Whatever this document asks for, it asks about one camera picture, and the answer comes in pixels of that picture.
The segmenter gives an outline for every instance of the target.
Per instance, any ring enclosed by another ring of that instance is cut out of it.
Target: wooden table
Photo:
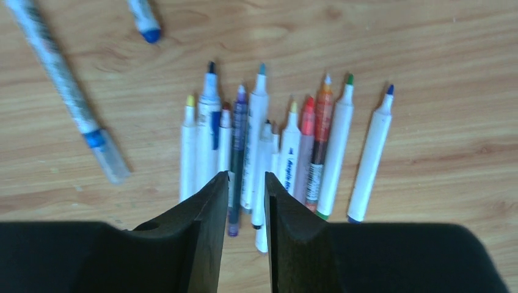
[[[133,171],[112,186],[10,13],[0,8],[0,220],[101,220],[132,229],[178,202],[185,98],[219,65],[235,99],[269,67],[269,117],[356,77],[356,111],[331,221],[344,221],[372,111],[395,84],[393,124],[367,219],[453,222],[486,245],[518,291],[518,2],[157,0],[146,44],[124,1],[48,0],[42,11]],[[268,292],[268,259],[225,238],[221,292]]]

